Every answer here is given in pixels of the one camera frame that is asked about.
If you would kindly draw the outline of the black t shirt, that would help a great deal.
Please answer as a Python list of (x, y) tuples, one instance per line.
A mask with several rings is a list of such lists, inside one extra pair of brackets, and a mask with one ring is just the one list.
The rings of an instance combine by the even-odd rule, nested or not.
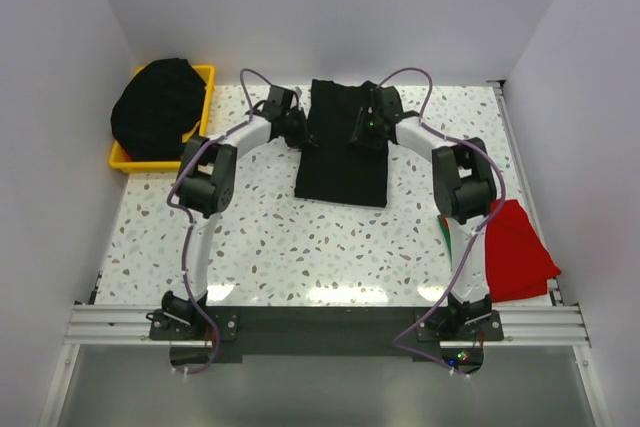
[(311, 83), (308, 128), (314, 144), (301, 150), (294, 187), (297, 198), (362, 207), (387, 205), (389, 147), (351, 143), (360, 109), (368, 107), (376, 85)]

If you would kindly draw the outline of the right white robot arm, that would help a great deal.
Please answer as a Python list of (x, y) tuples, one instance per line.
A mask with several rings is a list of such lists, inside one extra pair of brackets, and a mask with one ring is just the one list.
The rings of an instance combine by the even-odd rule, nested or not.
[(438, 333), (454, 334), (492, 313), (486, 267), (486, 227), (498, 199), (491, 159), (484, 142), (448, 137), (428, 126), (415, 111), (402, 108), (393, 87), (374, 87), (357, 115), (351, 144), (380, 150), (389, 143), (431, 163), (439, 220), (449, 239), (452, 279), (421, 320)]

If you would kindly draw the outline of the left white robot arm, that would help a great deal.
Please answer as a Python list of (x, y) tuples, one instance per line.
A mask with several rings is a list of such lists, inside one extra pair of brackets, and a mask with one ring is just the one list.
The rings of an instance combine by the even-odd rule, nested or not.
[(186, 144), (167, 205), (187, 215), (180, 275), (186, 297), (168, 292), (161, 309), (169, 317), (194, 327), (211, 325), (205, 312), (207, 265), (221, 214), (231, 205), (237, 161), (257, 147), (283, 138), (291, 148), (313, 142), (299, 94), (271, 85), (267, 98), (249, 109), (243, 120), (212, 137), (195, 135)]

